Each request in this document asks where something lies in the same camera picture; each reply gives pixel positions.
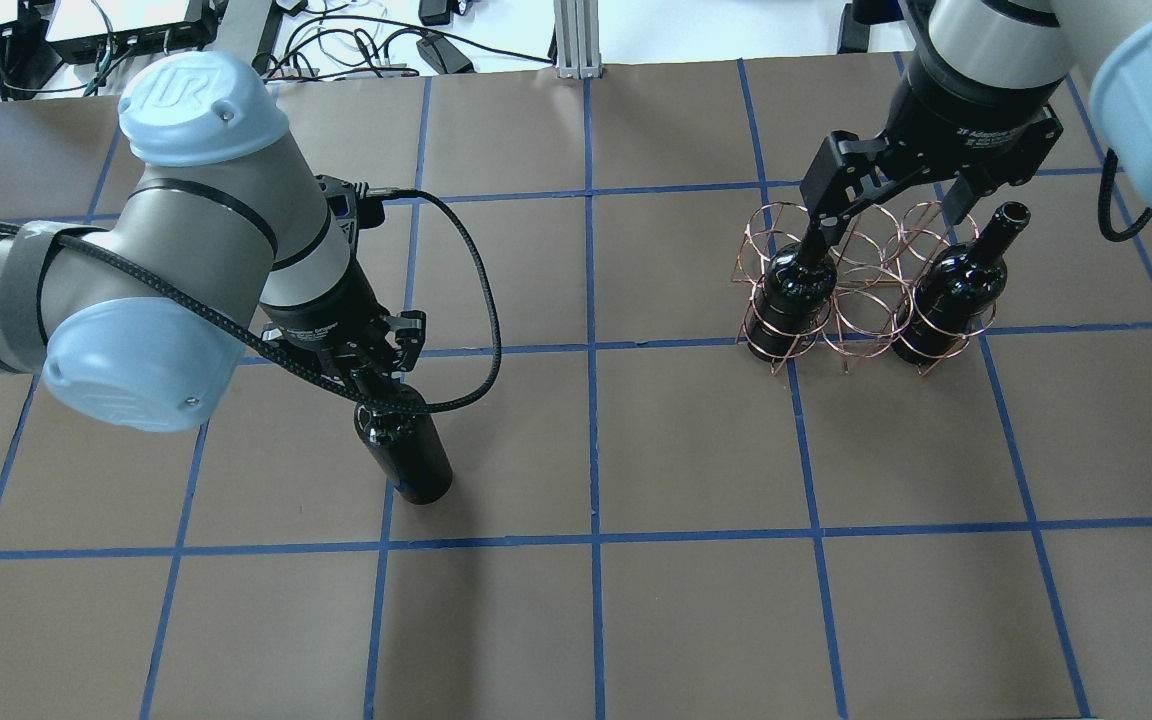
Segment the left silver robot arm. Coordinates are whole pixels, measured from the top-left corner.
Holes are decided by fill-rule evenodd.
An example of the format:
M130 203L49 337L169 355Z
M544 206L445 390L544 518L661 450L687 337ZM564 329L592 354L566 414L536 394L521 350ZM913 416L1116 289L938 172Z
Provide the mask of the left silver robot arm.
M356 258L328 179L247 61L156 61L118 104L145 164L109 229L0 222L0 376L37 376L96 420L200 427L247 348L374 414L397 389L420 314L391 314Z

